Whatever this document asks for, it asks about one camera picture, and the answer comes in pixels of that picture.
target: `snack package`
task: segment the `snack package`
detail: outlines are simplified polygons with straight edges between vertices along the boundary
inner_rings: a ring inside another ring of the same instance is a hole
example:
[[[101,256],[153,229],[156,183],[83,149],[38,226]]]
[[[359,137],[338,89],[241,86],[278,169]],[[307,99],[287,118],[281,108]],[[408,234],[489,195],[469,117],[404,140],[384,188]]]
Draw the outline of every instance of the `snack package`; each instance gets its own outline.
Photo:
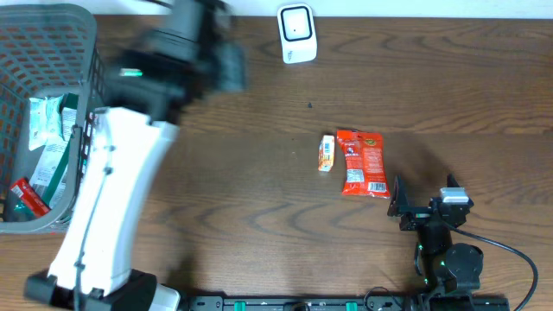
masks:
[[[321,172],[330,172],[334,165],[334,136],[325,135],[322,137],[319,145],[319,170]]]
[[[25,178],[21,178],[11,185],[11,191],[39,218],[50,212],[50,209],[36,194]]]
[[[336,136],[346,157],[347,178],[342,194],[390,198],[382,136],[354,130],[339,130]]]
[[[29,150],[46,144],[50,137],[64,139],[61,132],[60,103],[58,98],[29,98]]]

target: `motion-blurred robot arm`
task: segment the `motion-blurred robot arm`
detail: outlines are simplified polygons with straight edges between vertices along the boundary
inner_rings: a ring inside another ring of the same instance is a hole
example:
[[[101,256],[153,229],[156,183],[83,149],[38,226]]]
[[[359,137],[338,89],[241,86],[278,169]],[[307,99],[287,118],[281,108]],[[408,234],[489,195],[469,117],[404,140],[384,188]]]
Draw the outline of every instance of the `motion-blurred robot arm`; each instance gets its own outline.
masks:
[[[28,297],[79,310],[177,309],[178,292],[131,268],[132,245],[181,108],[205,92],[245,84],[229,27],[222,2],[177,0],[163,27],[144,38],[147,52],[126,50],[108,66],[110,91],[106,107],[95,111],[72,223],[48,272],[28,279]]]

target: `red packaging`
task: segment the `red packaging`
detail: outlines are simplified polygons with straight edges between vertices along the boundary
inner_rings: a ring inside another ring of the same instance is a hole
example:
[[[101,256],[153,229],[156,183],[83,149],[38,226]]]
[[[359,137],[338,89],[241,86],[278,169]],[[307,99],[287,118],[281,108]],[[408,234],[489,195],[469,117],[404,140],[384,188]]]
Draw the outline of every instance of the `red packaging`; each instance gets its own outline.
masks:
[[[35,190],[33,190],[25,178],[16,181],[16,183],[11,185],[10,189],[37,218],[50,212],[50,208],[42,202],[41,197],[36,194]]]
[[[382,135],[339,130],[336,136],[346,157],[347,178],[342,194],[390,198],[382,160]]]

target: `wood grain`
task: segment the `wood grain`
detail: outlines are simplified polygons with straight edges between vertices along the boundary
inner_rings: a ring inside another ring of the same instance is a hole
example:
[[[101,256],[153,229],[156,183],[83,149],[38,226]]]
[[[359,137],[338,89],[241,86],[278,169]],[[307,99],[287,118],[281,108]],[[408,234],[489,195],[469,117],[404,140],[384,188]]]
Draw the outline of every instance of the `wood grain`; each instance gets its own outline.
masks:
[[[110,59],[150,16],[98,16]],[[532,257],[540,283],[527,309],[553,295],[553,28],[547,21],[320,18],[316,61],[285,66],[272,18],[239,18],[250,89],[186,109],[182,131],[148,198],[134,266],[160,282],[228,295],[363,295],[422,286],[416,235],[388,201],[340,195],[343,155],[316,170],[321,135],[385,136],[389,183],[413,201],[449,172],[473,197],[464,229]],[[62,236],[1,236],[0,309],[37,310],[24,279],[46,268]],[[521,259],[485,253],[481,294],[516,306],[531,284]]]

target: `green led light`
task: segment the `green led light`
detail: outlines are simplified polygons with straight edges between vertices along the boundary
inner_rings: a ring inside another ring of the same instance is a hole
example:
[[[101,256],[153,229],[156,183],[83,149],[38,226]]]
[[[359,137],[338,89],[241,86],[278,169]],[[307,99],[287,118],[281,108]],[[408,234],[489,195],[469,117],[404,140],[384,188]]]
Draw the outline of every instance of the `green led light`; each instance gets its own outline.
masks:
[[[357,311],[357,302],[346,302],[346,311]]]
[[[119,75],[122,77],[142,77],[142,71],[140,69],[121,68]]]
[[[142,77],[141,72],[126,72],[123,74],[125,77]]]
[[[234,311],[245,311],[245,302],[243,301],[234,302]]]

